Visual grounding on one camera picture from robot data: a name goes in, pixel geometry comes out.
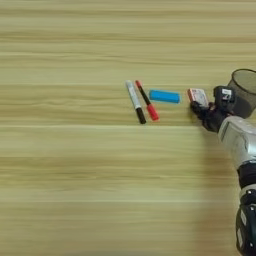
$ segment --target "red marker cap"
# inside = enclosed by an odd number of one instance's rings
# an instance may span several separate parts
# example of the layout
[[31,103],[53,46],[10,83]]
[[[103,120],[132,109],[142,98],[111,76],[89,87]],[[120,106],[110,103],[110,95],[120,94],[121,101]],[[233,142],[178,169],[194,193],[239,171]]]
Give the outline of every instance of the red marker cap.
[[156,121],[159,119],[159,116],[152,104],[147,105],[147,110],[148,110],[148,113],[150,114],[152,120]]

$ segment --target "black cup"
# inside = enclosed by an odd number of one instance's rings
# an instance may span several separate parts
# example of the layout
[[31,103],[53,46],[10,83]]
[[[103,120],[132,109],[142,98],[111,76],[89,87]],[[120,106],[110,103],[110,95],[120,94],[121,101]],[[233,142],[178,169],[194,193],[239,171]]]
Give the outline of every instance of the black cup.
[[228,86],[236,91],[236,103],[233,111],[242,118],[251,116],[256,108],[256,71],[237,69],[232,73]]

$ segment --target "blue eraser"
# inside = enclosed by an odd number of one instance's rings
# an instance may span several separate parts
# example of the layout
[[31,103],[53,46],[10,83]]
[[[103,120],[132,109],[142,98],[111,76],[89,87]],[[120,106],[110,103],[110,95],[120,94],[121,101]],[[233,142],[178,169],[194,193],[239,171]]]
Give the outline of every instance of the blue eraser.
[[175,92],[150,90],[149,98],[151,100],[157,100],[157,101],[180,103],[180,95],[178,93],[175,93]]

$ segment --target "red marker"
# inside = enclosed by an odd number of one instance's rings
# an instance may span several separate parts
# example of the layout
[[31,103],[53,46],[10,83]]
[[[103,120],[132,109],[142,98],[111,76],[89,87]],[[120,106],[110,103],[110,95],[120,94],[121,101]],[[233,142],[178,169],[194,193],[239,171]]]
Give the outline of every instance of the red marker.
[[139,89],[139,91],[140,91],[140,93],[141,93],[141,95],[142,95],[144,101],[145,101],[146,104],[147,104],[147,110],[148,110],[148,113],[149,113],[150,117],[152,118],[153,121],[158,120],[158,119],[159,119],[159,116],[158,116],[158,114],[156,113],[156,110],[155,110],[154,106],[151,104],[151,102],[150,102],[148,96],[147,96],[146,93],[144,92],[140,81],[136,80],[135,83],[136,83],[136,85],[137,85],[137,87],[138,87],[138,89]]

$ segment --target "cup rim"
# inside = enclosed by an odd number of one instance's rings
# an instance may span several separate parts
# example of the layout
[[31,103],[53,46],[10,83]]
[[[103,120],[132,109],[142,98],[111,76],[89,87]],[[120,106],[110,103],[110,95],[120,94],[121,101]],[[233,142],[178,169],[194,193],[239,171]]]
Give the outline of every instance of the cup rim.
[[242,86],[236,81],[235,75],[236,75],[236,73],[237,73],[238,71],[250,71],[250,72],[252,72],[252,73],[255,73],[255,75],[256,75],[256,71],[253,70],[253,69],[249,69],[249,68],[239,68],[239,69],[236,69],[235,71],[232,72],[232,81],[235,83],[235,85],[236,85],[237,87],[239,87],[241,90],[243,90],[243,91],[245,91],[245,92],[247,92],[247,93],[250,93],[250,94],[256,96],[256,92],[251,92],[251,91],[245,89],[244,87],[242,87]]

